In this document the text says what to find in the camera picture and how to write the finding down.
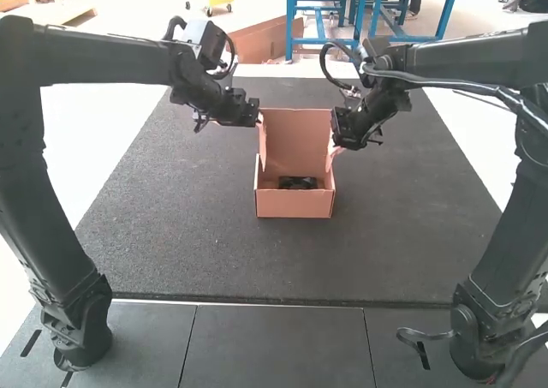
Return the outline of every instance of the orange box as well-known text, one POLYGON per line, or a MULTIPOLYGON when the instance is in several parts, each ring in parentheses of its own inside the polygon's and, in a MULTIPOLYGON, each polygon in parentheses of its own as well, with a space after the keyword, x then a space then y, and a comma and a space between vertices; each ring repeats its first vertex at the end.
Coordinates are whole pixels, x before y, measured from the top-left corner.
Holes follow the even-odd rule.
MULTIPOLYGON (((263 21, 229 34, 236 48, 238 62, 261 64, 285 56, 286 16, 263 21)), ((302 38, 305 23, 302 17, 293 20, 294 38, 302 38)))
POLYGON ((260 218, 329 218, 335 199, 331 111, 261 109, 255 162, 260 218), (316 177, 318 189, 280 189, 281 176, 316 177))

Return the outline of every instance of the gray carpet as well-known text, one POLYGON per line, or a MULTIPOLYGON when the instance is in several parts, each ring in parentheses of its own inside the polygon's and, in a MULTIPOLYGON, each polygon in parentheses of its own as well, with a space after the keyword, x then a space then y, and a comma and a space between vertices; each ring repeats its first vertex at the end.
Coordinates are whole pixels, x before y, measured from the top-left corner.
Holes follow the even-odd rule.
MULTIPOLYGON (((236 79, 264 107, 331 108, 315 79, 236 79)), ((447 304, 500 211, 422 91, 386 143, 335 161, 331 220, 257 219, 253 129, 209 125, 164 96, 77 229, 122 297, 447 304)))

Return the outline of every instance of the box flap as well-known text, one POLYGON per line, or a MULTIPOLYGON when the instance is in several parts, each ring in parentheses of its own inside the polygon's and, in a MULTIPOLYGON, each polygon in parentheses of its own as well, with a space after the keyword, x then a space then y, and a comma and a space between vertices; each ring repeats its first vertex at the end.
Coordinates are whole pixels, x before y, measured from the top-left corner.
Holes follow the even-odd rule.
POLYGON ((331 169, 331 166, 333 165, 333 158, 335 158, 336 155, 343 152, 345 149, 341 146, 336 146, 333 142, 333 133, 331 132, 329 137, 329 143, 327 146, 327 157, 325 158, 325 172, 329 172, 331 169))
POLYGON ((262 109, 261 112, 264 123, 259 127, 259 154, 267 177, 324 178, 328 162, 331 167, 328 155, 331 111, 262 109))
POLYGON ((266 165, 266 126, 265 118, 260 115, 260 123, 257 124, 259 129, 259 158, 262 164, 263 171, 265 171, 266 165))
POLYGON ((279 17, 273 18, 271 20, 262 21, 258 24, 253 24, 252 26, 236 30, 232 33, 229 33, 229 36, 234 41, 236 41, 237 39, 244 37, 248 34, 256 33, 258 31, 264 30, 265 28, 277 26, 278 24, 285 24, 285 15, 280 15, 279 17))

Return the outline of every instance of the blue metal rack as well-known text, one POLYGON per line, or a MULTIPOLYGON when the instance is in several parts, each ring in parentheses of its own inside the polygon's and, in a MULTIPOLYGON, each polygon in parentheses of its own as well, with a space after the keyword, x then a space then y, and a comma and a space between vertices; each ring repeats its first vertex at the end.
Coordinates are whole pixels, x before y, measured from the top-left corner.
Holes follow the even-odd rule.
POLYGON ((360 0, 358 4, 356 24, 354 25, 354 36, 351 39, 328 39, 325 37, 324 27, 324 15, 323 11, 329 11, 330 13, 338 13, 339 27, 344 24, 344 16, 346 11, 347 0, 287 0, 287 25, 286 25, 286 45, 285 45, 285 59, 291 60, 293 57, 293 46, 298 44, 325 44, 327 41, 336 40, 351 47, 356 47, 360 42, 361 27, 363 26, 363 15, 366 7, 366 0, 360 0), (299 5, 299 2, 324 2, 331 3, 332 6, 327 5, 299 5), (295 18, 297 10, 309 10, 314 11, 316 16, 316 26, 318 28, 318 37, 306 38, 306 39, 294 39, 292 34, 292 21, 295 18))
POLYGON ((445 34, 445 29, 449 22, 451 11, 455 0, 445 0, 444 8, 438 23, 438 29, 433 36, 413 36, 408 35, 402 29, 405 22, 405 15, 408 11, 409 0, 398 1, 383 1, 383 0, 350 0, 348 22, 354 24, 354 35, 351 39, 328 39, 325 37, 324 15, 323 11, 329 11, 332 14, 338 14, 338 26, 342 27, 345 20, 345 12, 347 0, 287 0, 287 32, 286 32, 286 60, 291 60, 293 56, 293 46, 298 44, 325 44, 330 40, 336 40, 343 44, 355 47, 360 41, 361 27, 363 26, 363 18, 365 9, 372 9, 372 19, 369 27, 368 37, 372 38, 377 35, 377 25, 379 17, 382 17, 388 24, 394 35, 389 36, 390 41, 394 42, 426 42, 437 39, 442 39, 445 34), (333 3, 330 5, 299 5, 299 2, 323 2, 333 3), (400 11, 399 16, 395 17, 389 9, 400 11), (316 25, 318 28, 318 37, 306 39, 294 39, 292 36, 292 20, 295 18, 297 10, 314 11, 316 17, 316 25))
POLYGON ((398 43, 406 43, 406 42, 420 43, 420 42, 442 39, 445 34, 445 28, 447 28, 447 23, 449 22, 449 18, 451 16, 453 4, 455 3, 455 0, 445 0, 444 8, 439 18, 438 29, 436 30, 435 35, 414 36, 414 35, 408 35, 401 28, 401 26, 405 22, 405 14, 407 14, 407 11, 408 11, 409 0, 399 0, 396 4, 385 3, 382 0, 371 0, 371 1, 373 4, 373 13, 372 13, 372 19, 371 19, 371 26, 369 27, 368 37, 369 38, 375 37, 375 35, 377 34, 378 18, 382 17, 388 24, 388 27, 390 27, 390 30, 392 30, 392 32, 394 33, 394 35, 389 36, 388 40, 398 42, 398 43), (390 11, 388 11, 388 8, 399 9, 400 15, 397 18, 395 18, 394 15, 391 14, 390 11))

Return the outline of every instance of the blue metal frame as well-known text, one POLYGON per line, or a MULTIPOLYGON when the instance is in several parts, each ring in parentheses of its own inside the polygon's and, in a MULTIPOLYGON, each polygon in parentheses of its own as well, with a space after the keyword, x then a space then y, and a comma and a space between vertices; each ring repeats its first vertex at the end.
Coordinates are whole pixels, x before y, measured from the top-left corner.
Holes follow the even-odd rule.
POLYGON ((285 59, 291 60, 293 58, 293 46, 298 44, 325 44, 327 41, 336 40, 351 47, 356 47, 360 42, 361 27, 363 26, 363 18, 366 8, 366 0, 360 0, 358 4, 358 12, 356 16, 356 24, 354 26, 354 36, 351 39, 328 39, 325 37, 324 16, 322 11, 337 12, 339 19, 338 25, 342 27, 344 25, 344 17, 346 14, 346 2, 347 0, 287 0, 287 24, 286 24, 286 44, 285 44, 285 59), (321 1, 321 2, 333 2, 333 6, 311 6, 311 5, 298 5, 299 1, 321 1), (318 37, 312 39, 294 39, 292 33, 292 22, 295 18, 297 10, 310 10, 314 11, 316 16, 316 27, 318 29, 318 37))
POLYGON ((436 34, 433 36, 414 36, 414 35, 408 35, 401 26, 405 22, 405 15, 408 11, 408 4, 409 0, 400 0, 399 4, 396 7, 387 7, 382 0, 371 0, 373 3, 373 13, 372 13, 372 19, 371 19, 371 26, 369 27, 369 33, 368 37, 373 38, 377 34, 377 25, 378 25, 378 18, 382 17, 386 24, 388 24, 388 27, 394 35, 389 36, 389 41, 399 42, 399 43, 421 43, 426 41, 434 41, 438 39, 442 39, 445 34, 445 29, 447 28, 447 24, 449 22, 449 18, 451 16, 451 11, 453 9, 453 4, 455 3, 455 0, 445 0, 444 8, 442 10, 441 17, 439 19, 438 23, 438 29, 436 30, 436 34), (400 10, 400 15, 394 19, 394 15, 392 15, 388 8, 395 8, 400 10))

